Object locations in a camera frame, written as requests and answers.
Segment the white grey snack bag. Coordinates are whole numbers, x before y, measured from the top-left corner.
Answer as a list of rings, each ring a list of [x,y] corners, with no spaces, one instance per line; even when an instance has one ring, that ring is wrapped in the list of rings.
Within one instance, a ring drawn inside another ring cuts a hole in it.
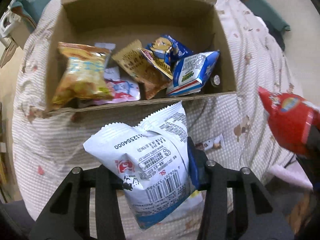
[[[185,110],[178,102],[135,127],[120,122],[105,125],[83,147],[123,181],[128,205],[145,230],[180,219],[204,204],[191,182],[187,137]]]

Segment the yellow chips bag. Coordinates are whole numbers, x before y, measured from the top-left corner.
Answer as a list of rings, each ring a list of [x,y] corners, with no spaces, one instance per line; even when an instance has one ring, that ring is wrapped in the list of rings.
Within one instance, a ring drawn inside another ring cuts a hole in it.
[[[67,64],[52,99],[53,109],[60,109],[75,98],[80,100],[113,98],[104,79],[105,63],[111,56],[109,49],[66,42],[59,42],[57,48],[67,59]]]

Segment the small brown white candy bar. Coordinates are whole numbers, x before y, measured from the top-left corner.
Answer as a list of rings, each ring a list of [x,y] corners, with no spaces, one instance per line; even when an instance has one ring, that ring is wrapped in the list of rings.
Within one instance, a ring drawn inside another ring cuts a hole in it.
[[[198,150],[202,150],[202,151],[208,151],[212,149],[219,150],[221,148],[224,148],[224,146],[225,146],[225,141],[222,134],[195,145],[195,147]]]

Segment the dotted bear print bedsheet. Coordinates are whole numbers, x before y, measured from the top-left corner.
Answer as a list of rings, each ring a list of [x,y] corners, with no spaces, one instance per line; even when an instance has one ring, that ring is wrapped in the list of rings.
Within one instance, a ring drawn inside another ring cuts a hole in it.
[[[267,183],[270,167],[288,164],[293,155],[275,141],[258,88],[302,95],[302,87],[275,38],[244,3],[212,2],[217,23],[215,38],[222,44],[221,59],[234,84],[222,95],[183,103],[188,133],[194,142],[222,134],[225,147],[209,150],[209,157],[231,169],[247,166],[262,183]],[[55,46],[62,31],[71,37],[72,28],[61,0],[51,0],[24,46],[17,76],[12,153],[18,187],[33,219],[73,167],[98,166],[82,146],[86,139],[106,124],[136,125],[164,107],[157,103],[89,110],[79,114],[77,121],[73,121],[71,112],[49,115],[49,93],[61,75],[55,68]]]

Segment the red snack bag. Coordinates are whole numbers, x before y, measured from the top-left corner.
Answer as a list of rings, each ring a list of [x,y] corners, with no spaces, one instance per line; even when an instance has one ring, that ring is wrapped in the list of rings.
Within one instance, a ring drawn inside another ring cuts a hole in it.
[[[319,107],[301,96],[258,88],[267,122],[277,143],[298,155],[319,155]]]

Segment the teal pillow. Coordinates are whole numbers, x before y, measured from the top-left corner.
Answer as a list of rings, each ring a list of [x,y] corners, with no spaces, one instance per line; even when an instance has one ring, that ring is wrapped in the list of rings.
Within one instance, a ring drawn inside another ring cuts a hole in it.
[[[269,33],[275,38],[278,45],[285,50],[283,35],[290,31],[290,25],[277,13],[266,0],[240,0],[255,16],[260,17],[269,29]]]

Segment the blue bear cookie bag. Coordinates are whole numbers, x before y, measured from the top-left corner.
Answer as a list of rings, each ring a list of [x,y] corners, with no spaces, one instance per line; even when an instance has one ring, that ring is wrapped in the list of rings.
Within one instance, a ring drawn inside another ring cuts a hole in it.
[[[193,55],[194,52],[170,35],[162,35],[145,48],[140,48],[140,53],[148,63],[172,80],[172,65],[180,59]]]

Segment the tan brown snack packet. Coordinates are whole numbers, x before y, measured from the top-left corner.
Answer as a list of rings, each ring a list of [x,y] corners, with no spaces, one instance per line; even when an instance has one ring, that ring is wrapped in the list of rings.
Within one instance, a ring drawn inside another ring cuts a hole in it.
[[[150,100],[168,87],[169,79],[148,63],[140,48],[143,48],[140,40],[134,40],[112,55],[112,59],[136,82],[144,85],[145,98]]]

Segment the brown cardboard box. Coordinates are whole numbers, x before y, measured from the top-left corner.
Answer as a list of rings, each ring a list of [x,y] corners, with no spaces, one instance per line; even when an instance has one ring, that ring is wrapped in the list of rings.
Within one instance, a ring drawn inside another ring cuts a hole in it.
[[[236,91],[217,0],[61,0],[46,109],[83,112]]]

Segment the pink white snack packet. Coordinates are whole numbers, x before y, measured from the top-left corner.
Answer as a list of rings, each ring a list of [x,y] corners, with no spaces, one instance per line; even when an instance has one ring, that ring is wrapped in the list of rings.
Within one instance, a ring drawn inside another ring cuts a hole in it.
[[[107,87],[111,90],[113,99],[93,100],[93,105],[139,101],[139,84],[118,66],[107,67],[104,72]]]

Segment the blue white snack bag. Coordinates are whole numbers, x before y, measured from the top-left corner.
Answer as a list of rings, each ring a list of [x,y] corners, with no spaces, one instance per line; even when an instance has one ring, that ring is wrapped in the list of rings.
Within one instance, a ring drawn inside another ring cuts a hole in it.
[[[219,50],[209,51],[177,61],[166,96],[178,97],[200,92],[209,80],[219,56]]]

